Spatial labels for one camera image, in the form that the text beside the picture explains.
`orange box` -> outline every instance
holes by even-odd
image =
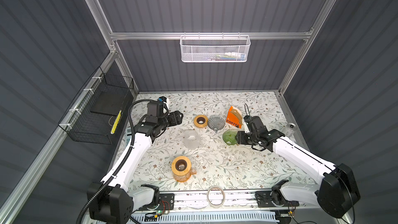
[[[231,106],[226,116],[226,122],[234,127],[242,127],[242,112],[236,107]]]

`green glass bowl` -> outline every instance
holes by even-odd
[[[235,139],[237,133],[237,130],[227,130],[222,135],[222,140],[224,140],[224,142],[229,146],[237,144],[238,142]]]

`white mesh basket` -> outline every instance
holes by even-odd
[[[183,62],[246,62],[250,38],[244,35],[182,35]]]

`floral tablecloth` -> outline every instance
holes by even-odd
[[[300,168],[275,153],[268,150],[259,152],[244,145],[226,145],[222,134],[236,127],[226,124],[223,130],[215,133],[208,127],[197,128],[193,124],[194,117],[199,114],[217,114],[226,119],[230,106],[237,107],[245,115],[246,103],[250,114],[259,116],[269,130],[282,130],[286,119],[274,92],[139,94],[137,100],[156,100],[160,96],[169,98],[170,111],[179,110],[184,114],[183,122],[167,128],[155,140],[139,163],[130,182],[130,190],[141,184],[158,186],[161,191],[183,191],[207,190],[213,185],[224,189],[268,188],[282,179],[314,183]],[[136,124],[146,112],[146,102],[137,104],[131,114],[133,123]],[[193,129],[199,133],[204,146],[190,150],[184,146],[183,137],[186,130]],[[125,142],[123,138],[117,159],[126,147]],[[178,156],[188,157],[197,170],[196,175],[184,183],[176,182],[171,170],[171,163]]]

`tape roll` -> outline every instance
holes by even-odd
[[[172,172],[174,179],[178,182],[185,182],[192,174],[196,174],[196,170],[192,168],[189,158],[184,156],[176,157],[172,162]]]
[[[198,115],[193,119],[193,123],[196,125],[196,127],[203,128],[207,126],[207,121],[209,119],[205,115]]]

